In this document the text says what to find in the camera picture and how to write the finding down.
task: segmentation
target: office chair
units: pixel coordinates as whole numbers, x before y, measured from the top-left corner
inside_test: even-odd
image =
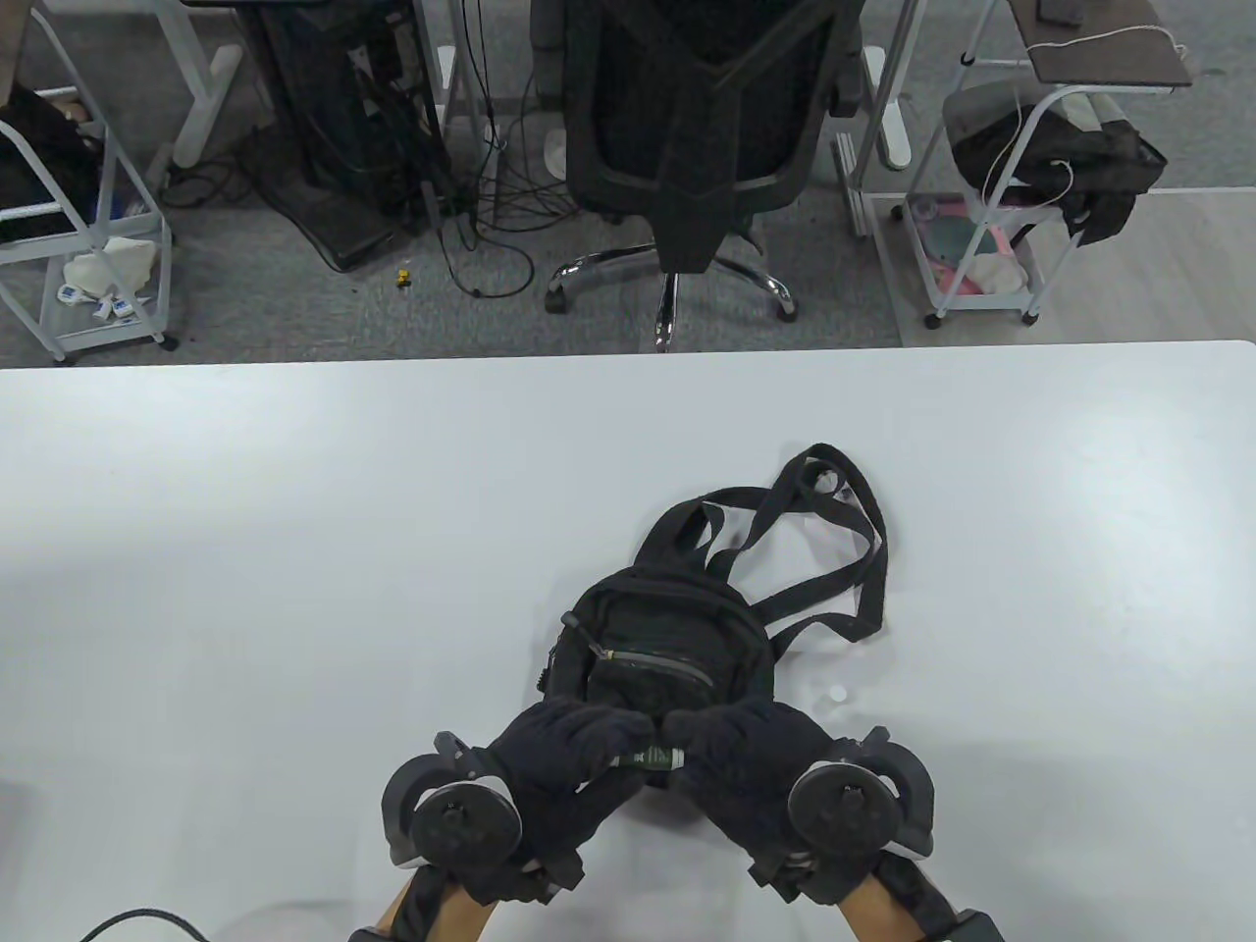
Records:
[[[770,294],[780,320],[796,320],[781,281],[717,252],[730,234],[754,245],[754,216],[788,206],[805,186],[825,112],[858,108],[863,1],[564,0],[568,188],[593,212],[643,216],[654,240],[560,266],[545,309],[568,313],[582,274],[654,255],[664,275],[658,352],[674,333],[679,276],[712,263]],[[534,44],[539,25],[549,34],[536,46],[546,77],[555,3],[533,8]]]

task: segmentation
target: backpack zipper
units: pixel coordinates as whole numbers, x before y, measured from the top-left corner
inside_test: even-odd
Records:
[[[602,647],[593,639],[593,636],[585,629],[580,623],[580,619],[575,617],[574,612],[568,612],[563,615],[561,622],[568,628],[574,628],[584,638],[584,643],[589,646],[589,651],[598,661],[620,661],[627,664],[634,664],[651,671],[666,671],[668,673],[682,674],[690,679],[705,683],[707,687],[715,687],[715,681],[711,679],[710,674],[705,671],[700,671],[693,664],[686,663],[685,661],[677,661],[676,658],[659,657],[657,654],[642,654],[636,651],[612,651]]]

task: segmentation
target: chair base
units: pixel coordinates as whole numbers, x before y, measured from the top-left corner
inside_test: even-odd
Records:
[[[625,259],[642,259],[653,255],[658,257],[654,242],[632,245],[627,249],[610,249],[603,252],[582,255],[579,259],[560,266],[549,280],[545,289],[545,310],[550,314],[566,314],[570,310],[570,300],[566,289],[578,276],[595,271],[603,266],[613,265]],[[798,320],[798,301],[781,281],[769,274],[755,271],[755,269],[732,261],[722,256],[716,256],[715,268],[718,271],[739,278],[766,291],[776,301],[776,319],[786,324]],[[672,345],[672,337],[676,333],[676,300],[679,293],[681,276],[668,273],[663,279],[663,294],[658,299],[658,313],[654,318],[654,350],[667,353]]]

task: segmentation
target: black backpack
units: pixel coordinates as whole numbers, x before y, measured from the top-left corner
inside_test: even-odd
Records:
[[[754,511],[740,546],[711,553],[725,507]],[[739,555],[782,514],[815,514],[863,538],[863,556],[750,605],[728,584]],[[633,565],[590,588],[563,615],[538,688],[550,697],[637,710],[661,721],[672,710],[701,710],[771,697],[776,662],[810,624],[849,642],[880,629],[889,550],[885,522],[859,468],[829,445],[813,445],[769,487],[728,487],[677,504],[649,531]],[[769,636],[789,615],[862,587],[858,613],[803,618]]]

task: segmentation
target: backpack handle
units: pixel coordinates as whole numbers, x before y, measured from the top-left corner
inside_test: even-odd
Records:
[[[835,487],[820,491],[821,479],[830,474],[836,477]],[[854,492],[859,506],[842,500],[845,487]],[[722,549],[707,561],[725,524],[722,507],[752,510],[755,515],[741,545]],[[771,487],[726,487],[677,504],[654,524],[637,554],[637,564],[681,565],[727,582],[740,555],[759,543],[781,515],[808,512],[863,538],[867,550],[854,563],[790,585],[751,605],[751,610],[764,624],[772,624],[860,585],[854,615],[831,612],[805,618],[777,632],[772,648],[779,659],[808,625],[816,623],[847,641],[863,641],[880,629],[884,617],[889,568],[885,520],[867,479],[831,445],[813,445],[791,458]],[[710,538],[698,543],[708,529]]]

